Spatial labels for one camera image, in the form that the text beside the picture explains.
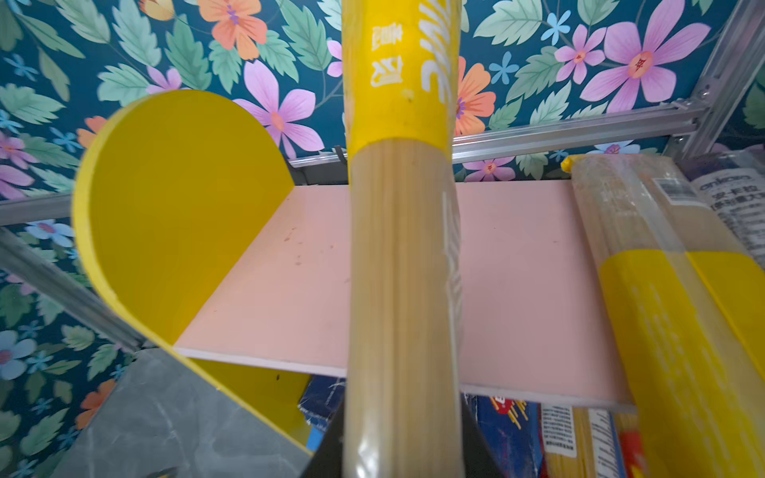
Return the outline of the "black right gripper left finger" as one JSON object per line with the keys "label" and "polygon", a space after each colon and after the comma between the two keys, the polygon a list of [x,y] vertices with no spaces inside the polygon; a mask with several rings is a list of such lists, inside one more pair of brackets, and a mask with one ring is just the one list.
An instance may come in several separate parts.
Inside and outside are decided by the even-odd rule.
{"label": "black right gripper left finger", "polygon": [[342,478],[345,434],[345,403],[336,410],[327,432],[301,478]]}

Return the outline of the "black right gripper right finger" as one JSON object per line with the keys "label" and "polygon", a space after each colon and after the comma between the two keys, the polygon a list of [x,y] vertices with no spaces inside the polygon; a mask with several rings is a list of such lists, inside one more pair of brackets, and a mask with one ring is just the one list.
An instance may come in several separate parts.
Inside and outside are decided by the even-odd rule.
{"label": "black right gripper right finger", "polygon": [[503,478],[466,398],[461,400],[462,452],[466,478]]}

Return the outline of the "blue Barilla spaghetti box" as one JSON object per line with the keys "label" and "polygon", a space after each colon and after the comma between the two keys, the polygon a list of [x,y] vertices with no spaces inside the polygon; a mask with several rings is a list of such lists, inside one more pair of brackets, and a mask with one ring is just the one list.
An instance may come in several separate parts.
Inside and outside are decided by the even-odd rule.
{"label": "blue Barilla spaghetti box", "polygon": [[542,466],[540,408],[536,402],[464,396],[505,477],[538,477]]}

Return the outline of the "yellow Pastatime bag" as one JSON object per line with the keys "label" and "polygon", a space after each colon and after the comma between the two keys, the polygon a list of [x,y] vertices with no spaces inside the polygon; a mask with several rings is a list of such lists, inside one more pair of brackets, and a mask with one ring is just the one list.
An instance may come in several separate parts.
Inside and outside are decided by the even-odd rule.
{"label": "yellow Pastatime bag", "polygon": [[347,1],[350,352],[342,473],[461,477],[460,6]]}

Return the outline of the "yellow-ended clear spaghetti bag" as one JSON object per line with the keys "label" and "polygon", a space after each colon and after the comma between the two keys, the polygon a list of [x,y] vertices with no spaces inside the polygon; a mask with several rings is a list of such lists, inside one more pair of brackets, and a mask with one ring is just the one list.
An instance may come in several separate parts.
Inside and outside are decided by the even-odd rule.
{"label": "yellow-ended clear spaghetti bag", "polygon": [[573,155],[651,477],[764,473],[764,272],[667,157]]}

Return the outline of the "blue Ankara spaghetti bag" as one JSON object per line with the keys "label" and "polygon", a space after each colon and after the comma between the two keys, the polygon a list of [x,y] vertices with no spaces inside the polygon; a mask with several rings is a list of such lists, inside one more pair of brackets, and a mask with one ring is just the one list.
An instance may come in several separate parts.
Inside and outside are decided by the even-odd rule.
{"label": "blue Ankara spaghetti bag", "polygon": [[755,262],[764,264],[764,147],[682,159],[679,169]]}

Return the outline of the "blue Barilla rigatoni box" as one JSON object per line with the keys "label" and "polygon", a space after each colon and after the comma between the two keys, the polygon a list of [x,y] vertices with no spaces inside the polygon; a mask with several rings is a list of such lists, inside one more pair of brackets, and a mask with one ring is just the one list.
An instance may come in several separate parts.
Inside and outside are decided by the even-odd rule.
{"label": "blue Barilla rigatoni box", "polygon": [[306,390],[298,401],[298,410],[312,428],[326,432],[343,402],[345,390],[344,378],[311,376]]}

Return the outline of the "red spaghetti bag white label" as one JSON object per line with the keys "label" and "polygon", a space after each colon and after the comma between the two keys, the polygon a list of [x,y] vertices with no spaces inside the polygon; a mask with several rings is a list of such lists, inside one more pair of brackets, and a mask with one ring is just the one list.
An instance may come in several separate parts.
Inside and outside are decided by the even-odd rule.
{"label": "red spaghetti bag white label", "polygon": [[601,408],[540,406],[541,477],[623,476],[611,414]]}

